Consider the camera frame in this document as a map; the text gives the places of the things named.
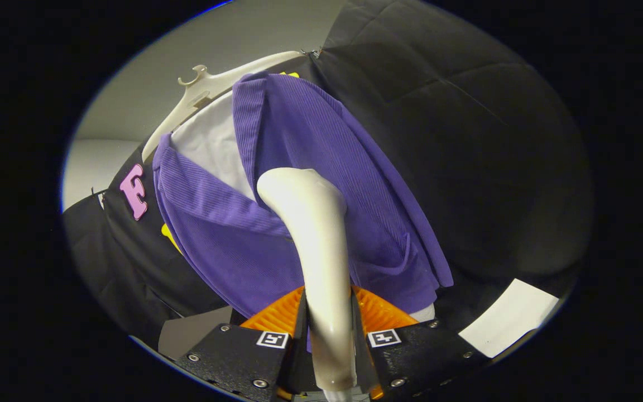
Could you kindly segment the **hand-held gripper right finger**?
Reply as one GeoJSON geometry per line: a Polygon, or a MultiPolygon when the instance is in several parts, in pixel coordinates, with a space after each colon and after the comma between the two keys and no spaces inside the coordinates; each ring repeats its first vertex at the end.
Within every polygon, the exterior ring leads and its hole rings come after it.
{"type": "Polygon", "coordinates": [[[490,364],[437,319],[419,322],[359,286],[352,288],[352,310],[357,381],[372,400],[409,400],[490,364]]]}

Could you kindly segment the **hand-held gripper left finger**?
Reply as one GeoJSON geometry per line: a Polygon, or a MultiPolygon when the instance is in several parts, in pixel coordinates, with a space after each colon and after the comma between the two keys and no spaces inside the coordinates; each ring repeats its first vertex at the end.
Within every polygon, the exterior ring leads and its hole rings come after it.
{"type": "Polygon", "coordinates": [[[304,287],[271,303],[242,325],[223,323],[182,354],[175,365],[187,376],[243,401],[293,401],[287,375],[296,346],[304,348],[304,287]]]}

